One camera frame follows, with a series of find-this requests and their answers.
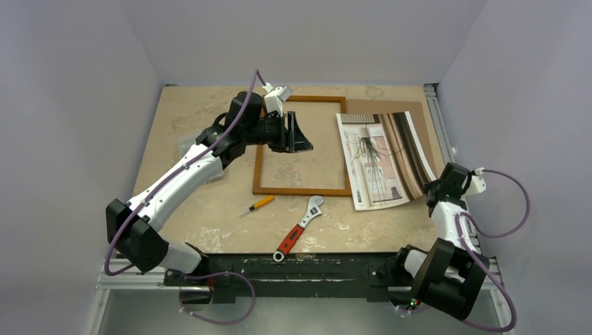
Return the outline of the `printed plant photo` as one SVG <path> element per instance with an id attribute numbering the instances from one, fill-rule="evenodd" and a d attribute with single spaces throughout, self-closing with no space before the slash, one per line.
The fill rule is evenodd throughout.
<path id="1" fill-rule="evenodd" d="M 355 210 L 406 204 L 436 179 L 409 111 L 338 114 L 336 122 Z"/>

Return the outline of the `wooden picture frame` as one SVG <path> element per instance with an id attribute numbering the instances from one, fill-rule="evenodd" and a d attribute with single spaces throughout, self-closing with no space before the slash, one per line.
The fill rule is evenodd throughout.
<path id="1" fill-rule="evenodd" d="M 287 102 L 292 103 L 337 103 L 339 104 L 340 112 L 347 113 L 346 97 L 344 96 L 294 96 L 287 99 Z M 289 149 L 308 149 L 311 151 L 313 145 L 305 138 L 300 131 L 295 114 L 288 116 L 288 127 L 292 130 L 288 139 L 291 140 L 291 147 Z M 262 180 L 263 169 L 263 146 L 256 148 L 256 159 L 253 173 L 253 195 L 280 195 L 280 196 L 314 196 L 319 195 L 323 197 L 340 197 L 350 198 L 352 195 L 349 176 L 347 169 L 345 169 L 345 186 L 344 188 L 273 188 L 263 187 L 260 185 Z"/>

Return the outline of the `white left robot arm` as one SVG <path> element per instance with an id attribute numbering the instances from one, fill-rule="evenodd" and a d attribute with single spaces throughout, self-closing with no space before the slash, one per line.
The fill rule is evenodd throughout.
<path id="1" fill-rule="evenodd" d="M 188 196 L 221 176 L 249 145 L 288 154 L 313 149 L 295 113 L 283 111 L 290 95 L 288 87 L 271 89 L 265 96 L 239 92 L 229 110 L 217 116 L 158 181 L 126 202 L 111 201 L 105 210 L 108 251 L 118 251 L 142 272 L 164 267 L 181 272 L 190 285 L 204 283 L 208 266 L 202 252 L 188 243 L 169 242 L 159 231 Z"/>

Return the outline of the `yellow handled screwdriver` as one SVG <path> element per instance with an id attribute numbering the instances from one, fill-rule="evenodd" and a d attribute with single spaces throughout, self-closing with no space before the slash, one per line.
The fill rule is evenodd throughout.
<path id="1" fill-rule="evenodd" d="M 269 204 L 274 200 L 273 195 L 268 195 L 267 197 L 257 201 L 255 204 L 252 204 L 246 211 L 242 212 L 239 217 L 244 217 L 245 215 L 259 210 L 259 208 L 264 207 L 265 205 Z"/>

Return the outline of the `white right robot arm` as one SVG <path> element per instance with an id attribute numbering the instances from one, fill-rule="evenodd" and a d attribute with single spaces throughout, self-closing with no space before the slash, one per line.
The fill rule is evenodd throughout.
<path id="1" fill-rule="evenodd" d="M 411 281 L 411 297 L 458 320 L 472 311 L 486 274 L 469 255 L 476 249 L 468 225 L 456 224 L 466 214 L 465 197 L 481 193 L 485 184 L 475 172 L 447 163 L 439 178 L 424 185 L 428 215 L 438 237 L 428 252 L 412 250 L 392 265 L 394 279 Z"/>

